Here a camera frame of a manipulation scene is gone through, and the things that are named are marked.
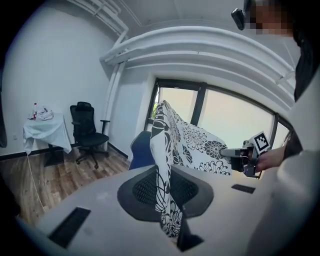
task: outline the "black and white patterned cloth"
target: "black and white patterned cloth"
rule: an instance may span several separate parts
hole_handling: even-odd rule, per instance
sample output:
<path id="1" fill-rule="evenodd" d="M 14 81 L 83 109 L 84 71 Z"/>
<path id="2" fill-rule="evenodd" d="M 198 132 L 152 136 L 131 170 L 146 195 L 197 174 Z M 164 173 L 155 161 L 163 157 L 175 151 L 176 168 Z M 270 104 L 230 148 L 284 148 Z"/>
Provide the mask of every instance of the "black and white patterned cloth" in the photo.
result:
<path id="1" fill-rule="evenodd" d="M 184 122 L 163 100 L 156 108 L 150 148 L 156 163 L 156 211 L 168 237 L 177 239 L 182 212 L 170 195 L 171 165 L 181 165 L 213 175 L 230 176 L 231 164 L 220 155 L 227 146 L 206 130 Z"/>

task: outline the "white wall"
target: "white wall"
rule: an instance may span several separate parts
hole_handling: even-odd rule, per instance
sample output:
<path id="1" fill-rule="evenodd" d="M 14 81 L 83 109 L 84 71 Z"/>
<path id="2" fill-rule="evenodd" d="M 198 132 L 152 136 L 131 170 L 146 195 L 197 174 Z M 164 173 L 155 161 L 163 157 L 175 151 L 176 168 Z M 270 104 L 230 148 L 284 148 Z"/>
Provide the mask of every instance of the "white wall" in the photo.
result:
<path id="1" fill-rule="evenodd" d="M 73 13 L 80 9 L 70 6 Z M 40 7 L 6 54 L 1 96 L 8 145 L 0 149 L 0 155 L 24 151 L 23 125 L 34 103 L 64 114 L 70 143 L 74 138 L 69 108 L 78 101 L 92 104 L 96 129 L 102 127 L 99 120 L 105 112 L 109 71 L 103 69 L 99 57 L 114 40 L 108 31 L 95 26 L 95 20 L 91 22 L 95 18 L 86 11 L 73 16 L 53 7 Z M 46 147 L 40 143 L 33 149 Z"/>
<path id="2" fill-rule="evenodd" d="M 132 158 L 131 142 L 144 130 L 152 86 L 147 86 L 148 74 L 139 70 L 125 70 L 119 82 L 111 114 L 109 142 Z"/>
<path id="3" fill-rule="evenodd" d="M 144 130 L 156 77 L 205 82 L 210 85 L 220 86 L 244 94 L 268 106 L 275 112 L 286 115 L 286 110 L 266 96 L 247 87 L 246 84 L 213 76 L 205 68 L 187 68 L 179 64 L 128 67 L 123 72 L 118 92 L 115 96 L 109 141 L 127 154 L 129 159 L 132 157 L 130 145 L 133 139 Z"/>

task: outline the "white table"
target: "white table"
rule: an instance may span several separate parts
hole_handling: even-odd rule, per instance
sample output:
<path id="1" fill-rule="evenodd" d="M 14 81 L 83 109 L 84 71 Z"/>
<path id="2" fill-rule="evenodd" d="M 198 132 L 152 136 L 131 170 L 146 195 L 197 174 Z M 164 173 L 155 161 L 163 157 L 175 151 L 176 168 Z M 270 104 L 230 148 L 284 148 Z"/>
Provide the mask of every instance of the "white table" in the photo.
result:
<path id="1" fill-rule="evenodd" d="M 63 148 L 66 153 L 71 151 L 64 115 L 62 113 L 54 113 L 53 118 L 50 120 L 28 119 L 23 126 L 23 146 L 28 155 L 32 151 L 35 139 L 49 144 L 50 153 L 47 153 L 45 156 L 45 167 L 64 162 L 62 150 L 54 151 L 53 146 Z"/>

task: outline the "person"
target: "person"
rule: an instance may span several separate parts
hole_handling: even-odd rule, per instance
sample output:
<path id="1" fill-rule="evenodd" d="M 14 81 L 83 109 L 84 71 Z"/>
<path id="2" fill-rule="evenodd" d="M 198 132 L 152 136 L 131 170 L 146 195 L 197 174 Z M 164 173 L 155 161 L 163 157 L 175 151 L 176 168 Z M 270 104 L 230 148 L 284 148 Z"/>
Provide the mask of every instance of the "person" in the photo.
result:
<path id="1" fill-rule="evenodd" d="M 315 25 L 318 23 L 318 9 L 311 1 L 296 0 L 245 0 L 244 10 L 231 14 L 238 28 L 246 24 L 251 29 L 273 35 L 293 37 L 300 47 L 300 59 L 295 69 L 294 100 L 297 101 L 311 82 L 320 59 L 320 41 Z M 302 146 L 295 131 L 285 146 L 262 154 L 256 172 L 278 167 L 288 157 L 299 154 Z"/>

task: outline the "white cloth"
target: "white cloth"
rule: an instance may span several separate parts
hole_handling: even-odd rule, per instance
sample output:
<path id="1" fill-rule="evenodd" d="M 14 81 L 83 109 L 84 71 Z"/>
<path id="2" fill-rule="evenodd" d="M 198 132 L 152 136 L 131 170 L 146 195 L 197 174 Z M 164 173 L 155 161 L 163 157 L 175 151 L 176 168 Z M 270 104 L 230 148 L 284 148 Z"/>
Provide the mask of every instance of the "white cloth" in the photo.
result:
<path id="1" fill-rule="evenodd" d="M 36 121 L 44 121 L 44 120 L 50 120 L 54 118 L 54 113 L 51 109 L 48 109 L 47 107 L 43 106 L 41 109 L 39 109 L 36 112 Z"/>
<path id="2" fill-rule="evenodd" d="M 66 153 L 71 151 L 64 115 L 62 113 L 55 113 L 54 117 L 50 120 L 27 120 L 23 126 L 23 146 L 28 155 L 32 151 L 35 139 L 61 147 Z"/>

